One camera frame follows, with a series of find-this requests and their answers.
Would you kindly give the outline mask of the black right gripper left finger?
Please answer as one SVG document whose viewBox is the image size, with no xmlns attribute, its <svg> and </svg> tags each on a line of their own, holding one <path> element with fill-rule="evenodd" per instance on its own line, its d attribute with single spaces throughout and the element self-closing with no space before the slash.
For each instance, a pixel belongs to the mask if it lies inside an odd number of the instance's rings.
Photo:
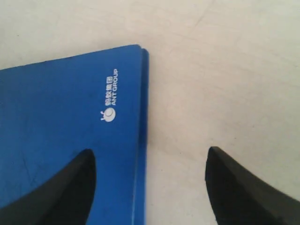
<svg viewBox="0 0 300 225">
<path fill-rule="evenodd" d="M 0 210 L 2 225 L 84 225 L 94 200 L 97 170 L 91 149 L 81 151 L 43 185 Z"/>
</svg>

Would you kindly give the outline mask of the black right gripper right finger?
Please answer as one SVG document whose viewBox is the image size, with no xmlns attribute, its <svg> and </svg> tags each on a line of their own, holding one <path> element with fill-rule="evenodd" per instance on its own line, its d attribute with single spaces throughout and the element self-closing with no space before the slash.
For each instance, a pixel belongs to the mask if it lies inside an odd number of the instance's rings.
<svg viewBox="0 0 300 225">
<path fill-rule="evenodd" d="M 219 225 L 298 225 L 300 202 L 264 182 L 217 146 L 208 150 L 205 183 Z"/>
</svg>

